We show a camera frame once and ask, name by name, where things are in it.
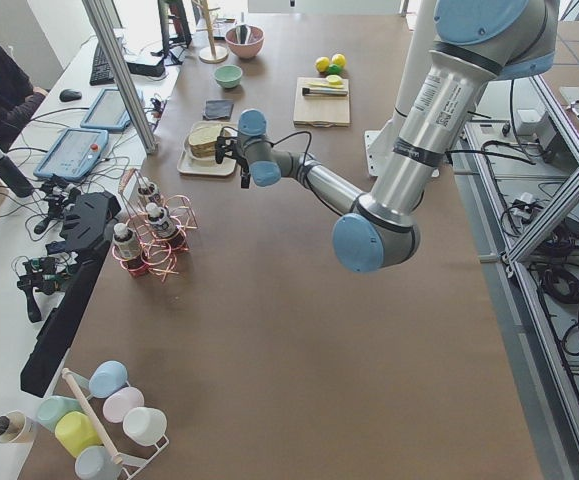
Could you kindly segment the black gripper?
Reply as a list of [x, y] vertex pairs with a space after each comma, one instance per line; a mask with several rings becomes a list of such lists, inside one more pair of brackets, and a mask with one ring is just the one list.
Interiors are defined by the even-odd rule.
[[243, 148], [238, 143], [238, 138], [232, 136], [226, 127], [220, 129], [215, 142], [215, 162], [222, 164], [226, 158], [232, 159], [242, 169], [240, 171], [240, 187], [250, 187], [250, 173], [248, 162], [244, 156]]

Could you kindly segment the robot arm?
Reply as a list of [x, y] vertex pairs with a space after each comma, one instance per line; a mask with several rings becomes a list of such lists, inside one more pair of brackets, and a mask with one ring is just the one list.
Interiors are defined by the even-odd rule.
[[369, 192], [308, 152], [276, 150], [257, 109], [240, 115], [235, 136], [219, 135], [215, 160], [235, 160], [245, 185], [265, 187], [291, 177], [336, 210], [333, 248], [348, 270], [373, 272], [403, 263], [420, 243], [412, 213], [477, 95], [491, 81], [551, 68], [558, 13], [556, 1], [437, 2], [429, 29], [430, 69]]

